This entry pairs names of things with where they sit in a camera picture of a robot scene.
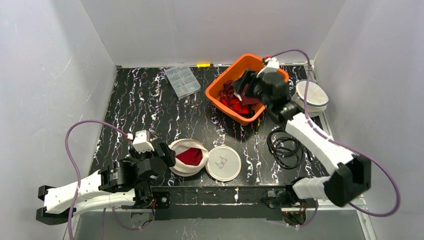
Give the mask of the dark maroon bra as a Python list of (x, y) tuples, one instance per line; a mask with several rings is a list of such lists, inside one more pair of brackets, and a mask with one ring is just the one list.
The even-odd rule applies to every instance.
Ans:
[[(223, 93), (223, 94), (234, 94), (235, 95), (235, 88), (234, 88), (234, 86), (233, 86), (233, 80), (227, 80), (224, 84), (223, 84), (223, 87), (222, 87), (222, 90), (220, 90), (219, 91), (219, 97), (220, 97), (220, 93)], [(245, 86), (244, 86), (244, 89), (243, 89), (243, 91), (242, 91), (242, 93), (241, 93), (241, 99), (242, 98), (249, 98), (249, 99), (254, 99), (254, 100), (257, 100), (258, 101), (258, 103), (257, 103), (257, 105), (260, 105), (260, 104), (262, 104), (262, 102), (258, 99), (258, 98), (255, 98), (255, 97), (251, 97), (251, 96), (248, 96), (248, 89), (249, 89), (249, 84), (247, 83)]]

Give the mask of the crimson red bra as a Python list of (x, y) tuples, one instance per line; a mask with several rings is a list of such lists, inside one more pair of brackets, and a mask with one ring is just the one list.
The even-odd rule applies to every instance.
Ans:
[(192, 147), (183, 152), (179, 159), (186, 165), (198, 166), (203, 159), (203, 153), (201, 149)]

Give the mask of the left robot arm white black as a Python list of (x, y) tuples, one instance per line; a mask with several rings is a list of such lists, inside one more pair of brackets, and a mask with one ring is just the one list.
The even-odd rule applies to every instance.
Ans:
[(114, 161), (91, 175), (61, 187), (42, 185), (38, 198), (43, 207), (35, 219), (54, 226), (72, 217), (102, 208), (154, 209), (160, 194), (152, 183), (165, 168), (174, 167), (176, 152), (165, 142), (132, 147), (129, 156)]

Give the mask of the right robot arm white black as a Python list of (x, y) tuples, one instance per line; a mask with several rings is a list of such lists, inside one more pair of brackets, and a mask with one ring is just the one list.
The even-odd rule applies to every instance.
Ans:
[(299, 178), (286, 185), (292, 200), (329, 200), (338, 207), (371, 188), (371, 160), (331, 143), (329, 136), (290, 98), (289, 85), (278, 72), (247, 69), (232, 83), (235, 94), (259, 100), (272, 121), (298, 140), (325, 167), (328, 177)]

